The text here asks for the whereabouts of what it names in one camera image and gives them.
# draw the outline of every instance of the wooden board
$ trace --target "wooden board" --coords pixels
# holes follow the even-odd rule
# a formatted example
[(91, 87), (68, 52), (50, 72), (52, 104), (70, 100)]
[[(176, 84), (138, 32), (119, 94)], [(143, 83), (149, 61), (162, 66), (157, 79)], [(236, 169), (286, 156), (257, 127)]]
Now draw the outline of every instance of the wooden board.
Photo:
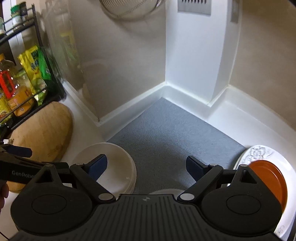
[[(69, 146), (73, 131), (70, 110), (63, 104), (52, 102), (31, 116), (11, 138), (13, 145), (32, 149), (31, 160), (60, 161)], [(23, 184), (7, 182), (10, 191), (20, 192)]]

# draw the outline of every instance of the rack shelf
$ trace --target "rack shelf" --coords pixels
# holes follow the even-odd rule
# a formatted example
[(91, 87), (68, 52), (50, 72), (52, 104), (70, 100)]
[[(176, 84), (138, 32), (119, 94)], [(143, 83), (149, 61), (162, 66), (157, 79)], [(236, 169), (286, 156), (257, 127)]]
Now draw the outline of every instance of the rack shelf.
[[(32, 108), (32, 110), (30, 111), (30, 113), (24, 117), (14, 117), (12, 119), (12, 121), (10, 121), (10, 123), (7, 125), (4, 125), (3, 127), (0, 128), (0, 141), (2, 141), (5, 137), (8, 137), (11, 132), (13, 130), (15, 130), (18, 126), (20, 126), (23, 122), (25, 122), (28, 118), (30, 118), (32, 115), (34, 115), (36, 112), (38, 112), (39, 110), (41, 110), (43, 107), (45, 107), (46, 105), (48, 105), (49, 103), (53, 102), (53, 101), (60, 101), (61, 99), (65, 99), (66, 98), (66, 92), (61, 84), (61, 82), (55, 77), (52, 67), (51, 67), (51, 62), (49, 61), (48, 57), (47, 57), (47, 53), (45, 51), (45, 48), (43, 46), (42, 43), (42, 39), (40, 36), (40, 32), (39, 32), (39, 26), (38, 26), (38, 22), (37, 22), (37, 16), (36, 16), (36, 11), (35, 11), (35, 5), (33, 4), (31, 8), (28, 9), (32, 10), (33, 12), (33, 17), (22, 22), (19, 23), (18, 25), (14, 26), (13, 28), (9, 29), (6, 31), (6, 35), (4, 35), (1, 39), (0, 39), (0, 46), (3, 45), (5, 42), (7, 42), (8, 40), (10, 40), (11, 38), (13, 38), (14, 36), (16, 36), (17, 34), (25, 31), (28, 28), (31, 27), (35, 27), (36, 29), (36, 35), (37, 35), (37, 39), (38, 39), (38, 44), (40, 46), (41, 51), (44, 54), (45, 57), (45, 61), (48, 67), (48, 70), (51, 74), (52, 80), (50, 81), (50, 85), (47, 85), (46, 88), (38, 91), (35, 95), (37, 95), (38, 93), (44, 91), (45, 89), (47, 90), (47, 96), (44, 99), (42, 105), (38, 106), (37, 104), (35, 104), (35, 106)], [(7, 116), (9, 116), (10, 114), (13, 113), (14, 110), (16, 110), (17, 108), (19, 108), (21, 105), (23, 105), (25, 102), (29, 101), (30, 99), (34, 98), (34, 96), (29, 97), (28, 99), (26, 99), (23, 103), (21, 103), (19, 106), (17, 106), (15, 109), (13, 109), (9, 114), (7, 114), (5, 117), (3, 117), (0, 122), (2, 120), (4, 120)]]

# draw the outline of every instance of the round white plate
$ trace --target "round white plate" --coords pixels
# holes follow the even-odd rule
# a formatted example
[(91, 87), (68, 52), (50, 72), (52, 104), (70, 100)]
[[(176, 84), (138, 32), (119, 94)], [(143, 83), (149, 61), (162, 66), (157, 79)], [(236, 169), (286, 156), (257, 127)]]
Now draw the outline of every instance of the round white plate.
[(173, 194), (175, 199), (177, 199), (177, 197), (183, 193), (184, 190), (180, 190), (180, 189), (161, 189), (161, 190), (157, 190), (157, 191), (154, 191), (152, 193), (149, 193), (149, 195), (161, 195), (161, 194)]
[(290, 163), (280, 153), (264, 145), (252, 146), (246, 150), (238, 159), (233, 169), (237, 169), (240, 164), (249, 165), (251, 162), (257, 160), (266, 160), (276, 165), (286, 181), (288, 190), (287, 204), (274, 231), (274, 233), (281, 238), (293, 222), (296, 212), (296, 173)]
[(136, 166), (131, 156), (120, 146), (102, 142), (87, 147), (74, 159), (74, 163), (88, 163), (100, 154), (108, 159), (106, 171), (97, 182), (116, 198), (120, 194), (132, 194), (136, 183)]

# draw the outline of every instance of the human hand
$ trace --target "human hand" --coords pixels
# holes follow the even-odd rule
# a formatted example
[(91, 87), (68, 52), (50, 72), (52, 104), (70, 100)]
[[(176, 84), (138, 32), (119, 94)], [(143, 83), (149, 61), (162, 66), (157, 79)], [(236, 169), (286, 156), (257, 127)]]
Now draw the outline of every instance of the human hand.
[(9, 188), (7, 183), (0, 180), (0, 213), (1, 213), (1, 209), (4, 207), (4, 203), (5, 203), (4, 198), (8, 197), (8, 193), (9, 193)]

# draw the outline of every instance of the metal strainer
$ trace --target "metal strainer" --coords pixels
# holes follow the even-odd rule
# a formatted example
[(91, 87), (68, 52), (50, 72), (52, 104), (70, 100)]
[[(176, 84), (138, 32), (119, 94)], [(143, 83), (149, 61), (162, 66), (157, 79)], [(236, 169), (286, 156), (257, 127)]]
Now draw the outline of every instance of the metal strainer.
[(100, 2), (112, 17), (128, 20), (150, 14), (165, 0), (100, 0)]

